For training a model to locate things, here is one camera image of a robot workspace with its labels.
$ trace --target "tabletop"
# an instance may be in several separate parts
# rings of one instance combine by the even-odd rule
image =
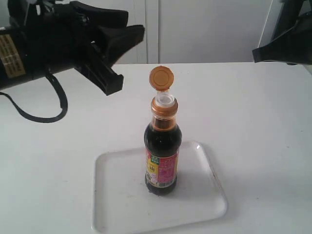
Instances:
[[[0,98],[0,233],[96,233],[95,160],[144,146],[155,66],[114,66],[125,78],[111,96],[75,70],[56,74],[69,110],[53,124],[25,120]],[[183,141],[203,145],[229,208],[222,218],[157,233],[311,233],[311,74],[282,63],[165,66],[175,75]],[[5,92],[30,114],[60,111],[43,78]]]

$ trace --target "soy sauce bottle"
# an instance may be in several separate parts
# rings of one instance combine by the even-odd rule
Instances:
[[[145,184],[156,195],[170,193],[177,182],[177,162],[182,133],[176,124],[177,100],[169,93],[174,75],[164,66],[154,68],[150,84],[157,90],[151,109],[152,121],[144,133],[146,147]]]

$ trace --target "black cable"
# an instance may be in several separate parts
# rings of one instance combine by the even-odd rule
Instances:
[[[51,73],[47,72],[45,77],[51,83],[51,85],[53,86],[54,90],[56,91],[56,93],[58,95],[60,107],[62,109],[61,113],[58,116],[50,117],[50,118],[43,118],[43,117],[32,116],[32,115],[24,112],[13,101],[13,99],[8,94],[0,92],[0,95],[3,95],[5,97],[7,97],[12,102],[12,104],[14,105],[16,110],[19,112],[19,114],[21,116],[23,116],[24,118],[28,119],[28,120],[31,120],[33,122],[38,122],[38,123],[53,123],[53,122],[57,122],[60,119],[62,119],[66,115],[66,113],[67,113],[67,110],[68,110],[67,97],[66,97],[66,94],[65,94],[62,86],[60,85],[59,81],[56,79],[56,77],[54,75],[52,75]]]

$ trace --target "dark liquid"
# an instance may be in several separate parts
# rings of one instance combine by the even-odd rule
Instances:
[[[157,157],[170,157],[179,149],[182,141],[182,133],[178,125],[167,132],[156,131],[149,124],[144,133],[144,143],[152,155]],[[176,186],[176,178],[172,185],[166,188],[157,188],[150,184],[145,177],[145,184],[148,190],[156,195],[170,193]]]

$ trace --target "plastic tray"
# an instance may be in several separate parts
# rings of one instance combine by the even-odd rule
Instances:
[[[149,193],[145,149],[107,153],[96,160],[93,228],[137,234],[222,217],[227,202],[202,146],[180,147],[177,186],[166,196]]]

